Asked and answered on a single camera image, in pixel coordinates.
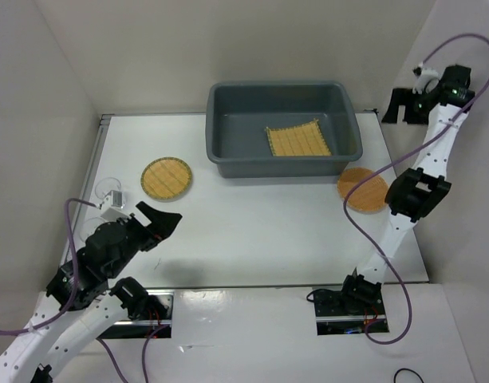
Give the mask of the square woven bamboo mat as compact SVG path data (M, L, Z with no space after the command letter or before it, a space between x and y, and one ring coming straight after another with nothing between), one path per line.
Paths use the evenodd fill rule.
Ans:
M272 156L332 156L319 120L287 128L266 127Z

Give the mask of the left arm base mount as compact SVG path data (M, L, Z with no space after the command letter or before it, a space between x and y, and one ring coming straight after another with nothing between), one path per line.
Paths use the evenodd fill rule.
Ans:
M148 307L137 319L121 319L109 327L100 338L146 339L155 330L152 338L170 338L172 336L172 311L174 306L173 290L148 289L148 294L157 303Z

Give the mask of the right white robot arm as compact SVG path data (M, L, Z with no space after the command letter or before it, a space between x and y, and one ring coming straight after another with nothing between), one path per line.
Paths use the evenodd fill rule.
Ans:
M388 265L406 233L426 217L449 193L448 158L475 92L471 90L471 68L450 65L442 73L418 67L413 88L395 88L383 123L395 124L399 108L403 121L423 124L427 132L414 165L401 173L389 187L385 203L388 221L373 253L345 278L338 304L348 314L380 297Z

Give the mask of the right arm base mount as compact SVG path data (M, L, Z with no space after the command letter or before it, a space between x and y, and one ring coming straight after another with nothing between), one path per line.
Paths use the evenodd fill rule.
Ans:
M388 322L382 296L374 303L363 303L343 295L339 290L315 288L306 295L306 301L314 307L318 336L388 333Z

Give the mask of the round orange woven basket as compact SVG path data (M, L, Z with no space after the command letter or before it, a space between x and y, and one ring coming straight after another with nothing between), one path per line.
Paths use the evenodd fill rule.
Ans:
M338 181L337 191L344 199L350 190L373 173L367 168L349 168L344 170ZM350 197L348 207L362 213L378 212L386 206L385 197L388 184L381 176L375 176L360 186Z

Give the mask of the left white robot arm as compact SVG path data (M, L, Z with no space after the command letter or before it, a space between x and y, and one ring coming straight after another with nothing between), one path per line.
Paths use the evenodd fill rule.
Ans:
M155 249L179 225L181 214L158 211L144 202L134 215L105 220L83 247L57 269L22 330L0 355L0 382L51 382L66 364L116 322L150 319L154 330L171 307L134 278L120 278L135 255Z

